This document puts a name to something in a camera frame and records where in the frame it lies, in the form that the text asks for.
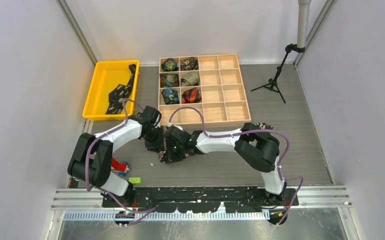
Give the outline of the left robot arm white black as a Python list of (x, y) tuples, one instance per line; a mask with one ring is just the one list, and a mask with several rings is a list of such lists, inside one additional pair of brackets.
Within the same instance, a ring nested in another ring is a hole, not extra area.
[(85, 181), (114, 195), (122, 207), (133, 203), (133, 185), (111, 170), (113, 153), (132, 140), (144, 139), (148, 151), (164, 151), (163, 129), (160, 127), (161, 113), (146, 106), (143, 112), (96, 135), (83, 133), (78, 138), (67, 172), (71, 177)]

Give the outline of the pink floral black tie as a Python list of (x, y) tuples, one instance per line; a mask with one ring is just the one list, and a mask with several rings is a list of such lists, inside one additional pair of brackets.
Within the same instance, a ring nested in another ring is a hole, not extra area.
[[(273, 130), (273, 127), (265, 122), (248, 122), (243, 128), (230, 132), (202, 132), (197, 139), (197, 148), (202, 155), (211, 152), (236, 152), (249, 165), (252, 162), (272, 165), (279, 155), (279, 141), (268, 132), (269, 130)], [(161, 162), (164, 162), (165, 153), (166, 149), (159, 152)]]

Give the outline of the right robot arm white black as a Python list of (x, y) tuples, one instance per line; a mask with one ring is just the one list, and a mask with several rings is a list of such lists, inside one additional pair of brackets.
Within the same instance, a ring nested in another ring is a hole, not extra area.
[(170, 126), (163, 137), (169, 163), (212, 152), (236, 153), (249, 166), (260, 172), (266, 200), (270, 204), (276, 206), (286, 199), (286, 183), (277, 169), (280, 142), (268, 129), (245, 123), (242, 128), (231, 131), (196, 130), (188, 133), (178, 126)]

